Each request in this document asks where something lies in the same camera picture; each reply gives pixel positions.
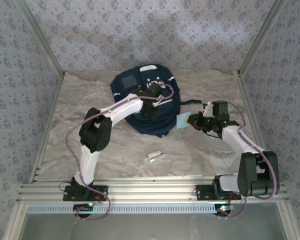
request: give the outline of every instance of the wall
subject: wall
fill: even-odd
[[[300,225],[300,0],[288,0],[244,79]]]
[[[273,0],[27,0],[65,71],[238,69]]]
[[[12,0],[0,0],[0,238],[28,180],[59,82]]]

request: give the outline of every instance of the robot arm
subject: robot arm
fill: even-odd
[[[84,123],[79,132],[82,144],[80,168],[83,180],[87,185],[92,186],[93,184],[98,157],[110,141],[112,127],[122,119],[138,112],[155,119],[158,115],[158,108],[153,107],[154,101],[136,99],[136,97],[158,97],[161,92],[162,88],[159,85],[152,84],[145,91],[135,90],[112,106],[100,110],[91,108],[88,111],[85,119],[100,112],[108,112]],[[277,194],[279,192],[279,174],[276,154],[256,146],[243,132],[239,135],[239,124],[236,121],[230,121],[227,102],[216,101],[212,103],[212,106],[213,116],[205,117],[202,112],[198,112],[198,114],[190,115],[187,122],[196,130],[203,131],[207,135],[209,131],[215,132],[216,137],[228,143],[240,157],[238,175],[218,176],[219,188],[222,191],[240,192],[245,197],[271,193],[274,188],[274,181],[269,167],[260,156],[260,152],[262,152],[275,171],[277,182],[275,192]],[[264,169],[264,172],[257,173],[257,166]],[[72,178],[71,185],[77,189],[77,192],[82,192],[83,195],[88,194],[81,181],[79,171]]]
[[[218,188],[226,192],[240,192],[243,196],[269,195],[274,189],[275,175],[276,189],[279,192],[279,168],[277,155],[272,151],[265,151],[249,139],[241,130],[236,121],[230,121],[228,114],[228,103],[226,101],[215,101],[212,103],[213,116],[205,117],[202,112],[190,115],[187,122],[196,130],[208,132],[213,131],[217,136],[211,136],[224,140],[232,147],[240,158],[238,174],[226,174],[217,176]],[[264,161],[267,158],[271,165]],[[264,170],[257,173],[257,167]]]
[[[79,131],[81,137],[80,168],[84,182],[90,185],[94,181],[94,172],[98,157],[103,149],[108,145],[112,127],[131,114],[142,112],[146,116],[155,119],[158,115],[158,108],[153,107],[151,99],[140,99],[138,97],[159,97],[163,89],[158,84],[152,84],[146,90],[137,88],[127,97],[117,103],[102,108],[100,110],[91,108],[85,119],[101,112],[103,115],[93,118],[84,123]],[[80,173],[74,175],[75,184],[83,186]]]

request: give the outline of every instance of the metal bracket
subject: metal bracket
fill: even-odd
[[[108,195],[108,186],[106,185],[93,185],[91,188],[98,190],[105,195]],[[64,189],[63,193],[63,201],[65,202],[79,202],[79,201],[100,201],[105,202],[107,201],[106,197],[98,194],[94,191],[84,198],[81,194],[79,194],[72,185],[68,185]]]
[[[196,185],[196,199],[198,201],[215,201],[223,200],[230,201],[234,200],[231,198],[231,194],[236,200],[241,200],[241,195],[232,191],[216,192],[213,185]]]

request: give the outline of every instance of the blue tag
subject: blue tag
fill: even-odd
[[[185,127],[190,126],[189,123],[187,123],[188,117],[191,115],[191,112],[185,112],[181,113],[176,116],[176,128],[177,129],[183,129]]]

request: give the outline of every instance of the marble surface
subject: marble surface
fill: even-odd
[[[202,102],[228,100],[236,104],[247,120],[244,132],[254,140],[252,130],[233,76],[212,69],[172,69],[180,88],[181,100],[201,99]],[[82,121],[91,107],[97,109],[114,103],[110,83],[117,71],[66,73],[57,100],[52,128],[43,157],[38,180],[66,180],[76,172],[76,162],[65,145],[65,135]],[[196,113],[200,104],[181,106],[181,113]],[[231,120],[242,120],[229,107]],[[80,156],[79,130],[69,138],[70,146]],[[147,154],[161,150],[163,159],[144,164]],[[157,177],[214,175],[236,173],[239,159],[224,141],[206,136],[192,127],[174,127],[167,136],[139,134],[125,120],[117,123],[111,132],[107,148],[100,154],[95,178]]]

